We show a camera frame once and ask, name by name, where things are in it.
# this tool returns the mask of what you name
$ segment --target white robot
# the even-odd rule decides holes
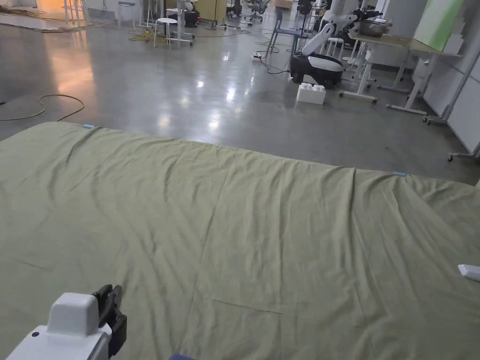
[[[89,294],[67,292],[52,305],[47,326],[37,326],[7,360],[108,360],[127,339],[121,287]]]
[[[301,83],[305,75],[311,76],[319,85],[331,88],[342,81],[342,63],[315,51],[334,36],[338,31],[351,29],[355,22],[382,15],[381,12],[367,11],[368,0],[364,0],[360,9],[352,13],[342,14],[346,0],[333,0],[331,7],[322,18],[320,32],[305,44],[301,52],[290,59],[290,76],[294,83]]]

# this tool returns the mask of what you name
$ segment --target white remote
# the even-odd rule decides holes
[[[480,266],[462,264],[458,266],[458,269],[464,277],[480,281]]]

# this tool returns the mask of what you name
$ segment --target polished floor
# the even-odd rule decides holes
[[[0,118],[40,111],[39,96],[61,93],[85,104],[69,122],[331,165],[478,181],[478,164],[446,161],[448,152],[464,151],[448,128],[385,108],[405,103],[404,96],[372,89],[380,97],[374,106],[331,90],[323,106],[297,103],[298,86],[288,73],[267,74],[252,61],[252,52],[265,49],[256,42],[267,41],[273,27],[273,9],[268,10],[262,24],[243,28],[248,33],[199,27],[195,44],[180,50],[176,44],[168,50],[165,43],[153,49],[152,42],[129,41],[127,23],[122,29],[110,24],[61,34],[0,26],[0,101],[7,101]],[[279,52],[269,62],[283,68],[291,40],[279,37],[277,44]],[[377,71],[374,77],[389,84],[394,74]],[[355,90],[349,83],[342,87]],[[47,110],[35,118],[0,121],[0,140],[79,107],[65,98],[44,102]]]

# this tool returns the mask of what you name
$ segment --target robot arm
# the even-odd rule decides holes
[[[333,0],[330,9],[327,10],[322,19],[322,29],[303,48],[302,54],[311,55],[316,49],[327,42],[329,37],[334,36],[339,30],[351,29],[355,22],[371,17],[382,15],[381,12],[365,11],[363,8],[353,13],[342,14],[345,0]]]
[[[92,295],[65,293],[52,305],[47,326],[38,326],[7,360],[108,360],[127,339],[120,310],[121,287],[105,285]]]

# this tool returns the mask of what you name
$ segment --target green board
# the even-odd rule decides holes
[[[414,38],[443,51],[462,5],[463,0],[428,0]]]

